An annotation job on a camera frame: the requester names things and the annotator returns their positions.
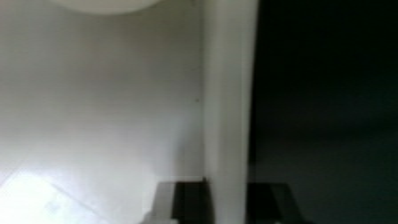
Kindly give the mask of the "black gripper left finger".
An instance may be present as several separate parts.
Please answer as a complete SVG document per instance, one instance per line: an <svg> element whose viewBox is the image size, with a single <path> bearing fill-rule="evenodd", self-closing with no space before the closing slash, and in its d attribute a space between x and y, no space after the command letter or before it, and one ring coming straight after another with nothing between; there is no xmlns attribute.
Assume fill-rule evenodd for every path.
<svg viewBox="0 0 398 224"><path fill-rule="evenodd" d="M141 224L214 224L209 181L161 182Z"/></svg>

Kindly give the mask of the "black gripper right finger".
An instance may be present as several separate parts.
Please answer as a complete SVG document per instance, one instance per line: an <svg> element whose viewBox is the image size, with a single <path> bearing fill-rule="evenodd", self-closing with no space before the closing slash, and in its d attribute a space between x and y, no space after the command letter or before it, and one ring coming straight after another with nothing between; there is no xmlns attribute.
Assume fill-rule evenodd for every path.
<svg viewBox="0 0 398 224"><path fill-rule="evenodd" d="M308 224L287 184L249 184L248 224Z"/></svg>

